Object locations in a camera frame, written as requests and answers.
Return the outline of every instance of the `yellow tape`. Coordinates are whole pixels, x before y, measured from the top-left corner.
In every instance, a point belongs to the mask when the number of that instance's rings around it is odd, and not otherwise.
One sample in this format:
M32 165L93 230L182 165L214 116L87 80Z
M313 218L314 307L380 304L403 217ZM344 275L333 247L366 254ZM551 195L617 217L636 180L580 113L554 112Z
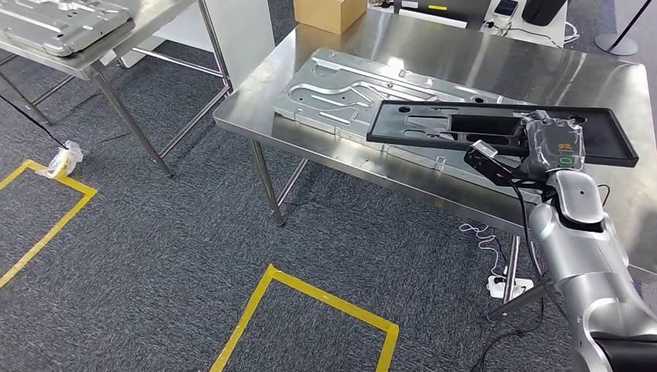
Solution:
M19 174L21 174L25 169L41 171L46 168L35 161L25 160L20 165L20 167L14 170L9 176L7 176L7 178L0 181L0 190L9 184L9 182L18 177ZM70 177L59 177L57 178L57 181L65 184L70 188L73 188L76 191L81 192L84 196L70 211L64 215L64 217L57 221L55 226L53 226L53 228L50 229L50 231L48 231L43 238L41 238L32 248L28 250L27 253L25 253L25 255L21 257L21 259L16 264L14 264L11 269L9 269L9 271L0 277L0 288L7 284L25 265L27 265L27 263L32 258L34 258L34 256L43 248L43 246L45 246L53 238L53 236L55 236L55 234L62 230L62 228L73 218L73 216L75 216L80 211L80 209L82 209L82 207L84 207L91 200L91 198L96 195L96 192L98 192L96 189L81 184L80 182Z
M352 317L362 320L367 324L377 327L386 333L386 339L384 340L383 348L379 355L379 363L377 364L377 372L387 371L390 367L390 361L392 360L392 354L394 352L394 346L397 342L397 335L399 334L399 326L381 318L378 315L374 315L371 312L368 312L365 309L359 308L358 306L337 298L336 296L325 292L317 287L314 287L304 281L297 279L289 274L285 274L283 271L277 270L273 265L269 265L263 274L263 277L260 279L260 282L256 286L256 289L253 291L249 302L246 304L244 313L242 317L237 322L235 330L232 332L228 342L224 346L223 350L219 354L217 360L212 364L210 372L220 372L224 369L226 363L228 363L228 358L230 354L235 349L239 337L242 336L246 325L249 323L251 316L256 310L256 307L260 303L269 283L272 279L279 281L280 283L286 284L288 287L300 291L301 293L313 297L319 301L324 302L327 305L331 305L338 310L345 312Z
M244 313L242 313L242 317L239 318L239 321L235 326L235 330L232 331L232 335L230 335L230 338L224 346L224 349L219 354L217 360L212 364L212 367L210 368L211 372L223 370L225 364L228 363L228 358L230 357L232 351L235 349L235 345L237 344L237 341L239 341L239 337L241 337L242 333L244 333L244 329L246 328L246 325L249 324L249 320L253 316L253 312L256 311L256 307L258 307L258 304L263 298L267 287L269 287L269 283L271 282L272 278L272 272L275 270L276 269L274 269L271 265L269 265L269 267L265 270L265 274L263 274L263 277L260 279L260 282L256 286L256 290L253 291L249 302L246 304Z
M57 163L57 168L55 168L54 179L61 180L66 177L66 166L68 165L68 160L62 160Z

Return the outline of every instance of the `stainless steel table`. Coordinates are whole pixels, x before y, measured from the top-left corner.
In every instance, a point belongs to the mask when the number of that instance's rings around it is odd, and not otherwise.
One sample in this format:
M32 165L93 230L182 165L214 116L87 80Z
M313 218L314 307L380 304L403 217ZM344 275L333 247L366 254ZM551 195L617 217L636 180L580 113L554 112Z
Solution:
M299 25L214 113L222 128L251 139L277 224L283 223L278 206L305 162L277 198L260 143L523 235L517 199L275 115L272 101L320 47L384 64L403 61L418 74L535 104L612 108L641 159L634 169L587 166L586 172L611 187L605 210L633 275L657 280L657 150L642 65L382 12L368 12L341 36Z
M0 81L4 81L4 83L9 87L10 91L14 93L17 98L22 100L24 106L34 115L39 116L43 121L45 119L45 115L36 108L36 105L39 102L66 84L70 79L72 79L72 77L81 78L84 80L94 80L100 87L103 94L112 103L116 111L121 115L128 127L139 139L151 159L160 166L165 174L170 175L171 172L169 167L163 162L162 158L165 157L169 151L171 151L171 149L176 146L185 135L189 133L189 131L201 120L203 115L209 112L214 105L216 105L221 99L223 99L232 91L232 86L227 74L227 70L225 68L221 48L219 47L219 42L217 41L214 26L212 25L212 21L210 20L210 16L208 14L206 0L198 0L198 4L201 9L203 21L205 22L205 26L208 30L208 34L212 42L213 50L215 52L218 71L209 71L205 67L190 64L188 62L167 57L158 53L144 51L137 46L148 37L153 35L162 26L172 21L178 14L183 12L190 5L194 4L195 1L196 0L114 0L113 2L115 4L125 6L126 8L130 9L130 13L132 14L132 21L119 27L115 31L100 39L98 42L93 43L87 49L69 57L55 57L43 51L35 50L0 36L0 49L6 50L17 56L33 60L44 66L52 67L55 70L62 71L71 76L32 102L23 96L23 94L20 93L18 89L11 83L11 81L2 75L2 73L0 73ZM124 56L130 50L134 50L139 53L148 53L148 55L152 57L157 57L169 62L181 64L186 67L206 72L221 78L223 83L222 90L186 126L184 126L184 128L160 152L155 151L153 146L150 144L150 141L142 133L134 118L119 101L117 95L112 90L112 87L110 87L108 82L102 76L102 71L107 66L114 64L116 60Z

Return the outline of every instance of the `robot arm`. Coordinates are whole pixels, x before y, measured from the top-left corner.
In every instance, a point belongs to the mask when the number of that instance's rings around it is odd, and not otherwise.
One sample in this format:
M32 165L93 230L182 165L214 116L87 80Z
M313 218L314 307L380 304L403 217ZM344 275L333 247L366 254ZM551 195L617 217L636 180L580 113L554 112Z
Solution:
M574 370L657 370L657 318L634 288L595 181L559 170L547 186L556 192L534 208L529 228L563 294Z
M519 168L500 162L497 151L481 141L465 160L499 186L543 191L528 228L563 294L574 370L657 370L657 318L634 288L628 256L595 181L581 172L581 127L534 112L520 130L526 132L530 155Z

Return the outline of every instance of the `power strip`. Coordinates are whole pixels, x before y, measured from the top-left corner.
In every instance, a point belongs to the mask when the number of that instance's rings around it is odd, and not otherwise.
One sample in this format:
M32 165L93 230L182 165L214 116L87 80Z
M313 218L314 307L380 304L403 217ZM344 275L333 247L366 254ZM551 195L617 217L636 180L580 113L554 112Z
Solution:
M505 277L496 277L494 275L490 275L488 277L488 284L486 284L486 288L490 292L490 296L492 298L504 298L504 286L506 283L507 279ZM532 287L534 287L534 282L530 279L520 279L516 277L514 289L511 293L511 299L522 295L526 291L529 291Z

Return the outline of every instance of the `cardboard box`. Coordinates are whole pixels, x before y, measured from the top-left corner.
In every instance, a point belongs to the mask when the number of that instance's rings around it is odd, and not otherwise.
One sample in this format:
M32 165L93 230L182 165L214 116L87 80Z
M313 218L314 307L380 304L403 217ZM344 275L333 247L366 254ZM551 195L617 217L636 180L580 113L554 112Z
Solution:
M341 35L367 10L367 0L294 0L299 23Z

